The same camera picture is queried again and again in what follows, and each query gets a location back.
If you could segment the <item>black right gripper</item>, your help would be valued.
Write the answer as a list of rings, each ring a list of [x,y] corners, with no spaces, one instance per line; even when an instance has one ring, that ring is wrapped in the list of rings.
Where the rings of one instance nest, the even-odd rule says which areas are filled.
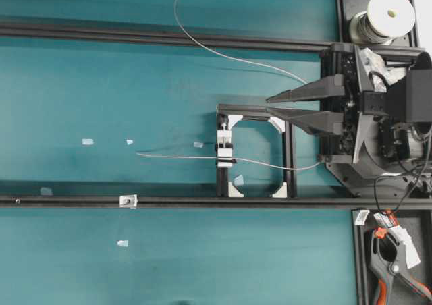
[[[320,100],[320,109],[267,107],[266,112],[307,134],[323,135],[324,163],[385,165],[378,123],[385,119],[384,94],[392,83],[387,59],[367,47],[347,43],[321,51],[321,79],[266,99],[267,103]]]

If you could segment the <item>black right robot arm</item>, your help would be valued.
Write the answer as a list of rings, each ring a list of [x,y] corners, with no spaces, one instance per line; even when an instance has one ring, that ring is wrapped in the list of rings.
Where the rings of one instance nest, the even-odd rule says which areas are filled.
[[[320,162],[355,197],[431,192],[431,57],[336,43],[321,77],[267,99],[267,111],[319,137]]]

